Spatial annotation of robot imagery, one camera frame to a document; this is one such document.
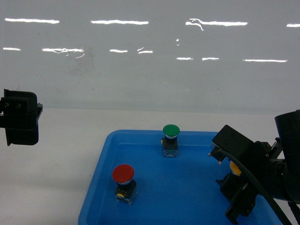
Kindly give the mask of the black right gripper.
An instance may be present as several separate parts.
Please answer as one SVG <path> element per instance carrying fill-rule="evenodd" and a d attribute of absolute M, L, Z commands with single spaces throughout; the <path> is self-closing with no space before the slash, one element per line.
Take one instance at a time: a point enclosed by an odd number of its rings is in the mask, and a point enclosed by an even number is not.
<path fill-rule="evenodd" d="M 282 151 L 280 139 L 275 138 L 273 145 L 256 141 L 250 149 L 250 156 L 247 158 L 248 162 L 245 167 L 273 198 L 284 199 L 282 175 L 285 160 L 278 159 Z M 225 216 L 232 224 L 237 225 L 238 216 L 248 217 L 255 207 L 257 191 L 231 172 L 215 182 L 219 185 L 223 196 L 231 203 Z"/>

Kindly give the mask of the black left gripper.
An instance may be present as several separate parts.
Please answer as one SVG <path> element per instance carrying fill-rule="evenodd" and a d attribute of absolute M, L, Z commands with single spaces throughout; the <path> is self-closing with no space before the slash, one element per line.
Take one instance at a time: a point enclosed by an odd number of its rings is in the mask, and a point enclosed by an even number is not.
<path fill-rule="evenodd" d="M 43 105 L 35 93 L 4 89 L 0 99 L 0 127 L 7 145 L 35 145 L 39 141 L 38 120 Z"/>

